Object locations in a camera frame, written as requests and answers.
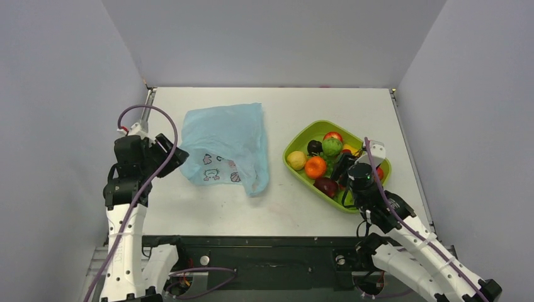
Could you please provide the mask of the blue printed plastic bag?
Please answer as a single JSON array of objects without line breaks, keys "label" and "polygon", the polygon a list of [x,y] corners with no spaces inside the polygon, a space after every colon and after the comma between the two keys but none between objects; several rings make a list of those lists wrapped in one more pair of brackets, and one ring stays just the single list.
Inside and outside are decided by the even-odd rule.
[{"label": "blue printed plastic bag", "polygon": [[240,184],[248,196],[268,186],[268,140],[259,103],[187,112],[179,147],[190,155],[180,171],[194,185]]}]

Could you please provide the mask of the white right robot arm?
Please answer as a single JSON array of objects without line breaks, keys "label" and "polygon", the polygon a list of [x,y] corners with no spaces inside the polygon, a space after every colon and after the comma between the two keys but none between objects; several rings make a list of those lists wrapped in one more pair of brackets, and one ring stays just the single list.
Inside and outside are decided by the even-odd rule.
[{"label": "white right robot arm", "polygon": [[367,155],[342,152],[331,176],[351,194],[366,225],[384,234],[365,235],[356,263],[388,272],[426,301],[497,301],[502,287],[464,266],[399,195],[384,190],[372,167]]}]

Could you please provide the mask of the green fake lime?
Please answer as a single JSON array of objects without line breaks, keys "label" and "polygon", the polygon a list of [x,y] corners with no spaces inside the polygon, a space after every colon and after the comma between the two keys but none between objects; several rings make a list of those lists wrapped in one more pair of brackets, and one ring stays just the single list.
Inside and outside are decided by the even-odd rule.
[{"label": "green fake lime", "polygon": [[337,138],[330,137],[322,141],[322,152],[327,157],[335,157],[343,149],[343,143]]}]

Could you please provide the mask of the orange fake fruit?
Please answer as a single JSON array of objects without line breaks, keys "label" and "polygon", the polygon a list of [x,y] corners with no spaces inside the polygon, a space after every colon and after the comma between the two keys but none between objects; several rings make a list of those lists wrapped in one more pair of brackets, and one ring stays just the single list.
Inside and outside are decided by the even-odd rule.
[{"label": "orange fake fruit", "polygon": [[327,163],[320,156],[311,157],[304,166],[304,172],[309,179],[323,177],[327,172]]}]

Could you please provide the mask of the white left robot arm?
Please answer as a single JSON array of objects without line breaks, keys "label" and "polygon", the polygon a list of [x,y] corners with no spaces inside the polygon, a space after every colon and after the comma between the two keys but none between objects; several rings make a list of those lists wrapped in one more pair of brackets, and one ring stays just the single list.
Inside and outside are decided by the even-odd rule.
[{"label": "white left robot arm", "polygon": [[155,177],[163,178],[183,164],[188,153],[162,133],[155,139],[128,135],[114,142],[116,164],[103,190],[108,220],[108,255],[100,301],[162,301],[170,270],[183,269],[188,253],[175,243],[156,248],[142,269],[142,230]]}]

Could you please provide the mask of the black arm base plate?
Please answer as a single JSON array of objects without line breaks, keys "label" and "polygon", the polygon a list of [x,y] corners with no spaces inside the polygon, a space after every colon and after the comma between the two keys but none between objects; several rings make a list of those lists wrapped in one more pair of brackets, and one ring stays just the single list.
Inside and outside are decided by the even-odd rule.
[{"label": "black arm base plate", "polygon": [[357,237],[203,237],[142,236],[142,267],[156,248],[175,243],[178,261],[169,271],[162,301],[216,298],[224,291],[332,289],[367,298],[390,299],[411,294],[393,275],[364,267],[356,252]]}]

